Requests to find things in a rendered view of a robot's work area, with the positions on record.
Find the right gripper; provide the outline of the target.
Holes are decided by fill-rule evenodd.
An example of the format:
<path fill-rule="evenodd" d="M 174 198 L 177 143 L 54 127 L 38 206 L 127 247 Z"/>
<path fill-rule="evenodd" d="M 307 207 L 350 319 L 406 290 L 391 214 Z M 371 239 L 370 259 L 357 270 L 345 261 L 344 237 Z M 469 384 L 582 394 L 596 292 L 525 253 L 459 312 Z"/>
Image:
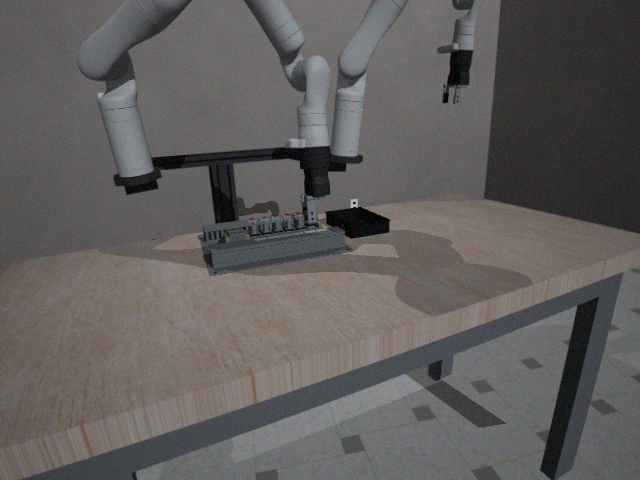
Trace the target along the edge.
<path fill-rule="evenodd" d="M 298 140 L 304 139 L 304 140 Z M 304 189 L 301 195 L 302 213 L 307 210 L 308 223 L 317 222 L 315 199 L 330 195 L 328 167 L 330 163 L 329 134 L 327 125 L 310 125 L 298 128 L 298 139 L 285 141 L 285 148 L 298 148 L 300 169 L 304 170 Z"/>

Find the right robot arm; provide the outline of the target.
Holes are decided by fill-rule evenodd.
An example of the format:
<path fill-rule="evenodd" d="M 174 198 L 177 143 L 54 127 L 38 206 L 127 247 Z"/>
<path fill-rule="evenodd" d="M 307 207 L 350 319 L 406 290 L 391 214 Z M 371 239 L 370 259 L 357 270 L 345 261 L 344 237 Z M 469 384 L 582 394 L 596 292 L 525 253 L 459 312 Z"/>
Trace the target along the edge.
<path fill-rule="evenodd" d="M 191 1 L 126 0 L 78 50 L 81 73 L 91 80 L 106 82 L 106 92 L 98 99 L 98 106 L 120 177 L 154 171 L 127 51 L 167 28 Z M 298 127 L 327 125 L 331 74 L 326 60 L 318 55 L 303 58 L 300 48 L 304 35 L 282 0 L 244 2 L 277 51 L 288 82 L 297 91 L 305 92 L 297 106 Z"/>

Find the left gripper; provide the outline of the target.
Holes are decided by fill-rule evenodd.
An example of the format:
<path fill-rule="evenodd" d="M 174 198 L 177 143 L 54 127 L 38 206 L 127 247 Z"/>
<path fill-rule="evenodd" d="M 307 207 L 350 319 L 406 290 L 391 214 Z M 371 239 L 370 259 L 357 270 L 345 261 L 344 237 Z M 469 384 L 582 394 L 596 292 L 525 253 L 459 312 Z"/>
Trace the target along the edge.
<path fill-rule="evenodd" d="M 469 85 L 474 35 L 454 35 L 452 43 L 454 44 L 440 46 L 437 50 L 437 53 L 451 53 L 450 73 L 447 85 L 443 85 L 442 103 L 448 103 L 449 87 L 456 87 L 453 104 L 459 104 L 461 87 L 466 88 Z"/>

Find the grey relay with red button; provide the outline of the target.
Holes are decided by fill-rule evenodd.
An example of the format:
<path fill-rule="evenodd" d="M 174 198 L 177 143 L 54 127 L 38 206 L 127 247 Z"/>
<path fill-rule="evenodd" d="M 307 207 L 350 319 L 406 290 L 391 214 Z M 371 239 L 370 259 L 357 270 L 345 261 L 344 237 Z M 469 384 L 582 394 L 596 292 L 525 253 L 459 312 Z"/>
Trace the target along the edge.
<path fill-rule="evenodd" d="M 256 218 L 247 219 L 248 233 L 252 236 L 259 236 L 259 224 Z"/>
<path fill-rule="evenodd" d="M 282 224 L 283 229 L 285 231 L 293 231 L 294 230 L 294 219 L 291 214 L 282 215 Z"/>
<path fill-rule="evenodd" d="M 294 228 L 305 229 L 305 215 L 301 212 L 293 213 Z"/>
<path fill-rule="evenodd" d="M 271 216 L 271 228 L 274 233 L 283 232 L 282 217 L 279 215 Z"/>
<path fill-rule="evenodd" d="M 259 218 L 260 232 L 263 235 L 271 234 L 271 223 L 268 217 Z"/>

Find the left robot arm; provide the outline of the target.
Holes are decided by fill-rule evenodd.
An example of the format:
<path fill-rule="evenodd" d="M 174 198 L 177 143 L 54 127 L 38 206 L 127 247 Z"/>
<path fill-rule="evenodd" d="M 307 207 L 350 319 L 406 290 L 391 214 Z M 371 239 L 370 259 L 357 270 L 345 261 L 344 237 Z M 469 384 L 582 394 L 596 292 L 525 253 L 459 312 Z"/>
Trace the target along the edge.
<path fill-rule="evenodd" d="M 358 156 L 367 65 L 380 39 L 408 1 L 372 0 L 361 25 L 339 55 L 330 150 L 332 155 Z M 456 19 L 454 35 L 474 35 L 483 2 L 452 0 L 455 9 L 470 9 L 467 15 Z"/>

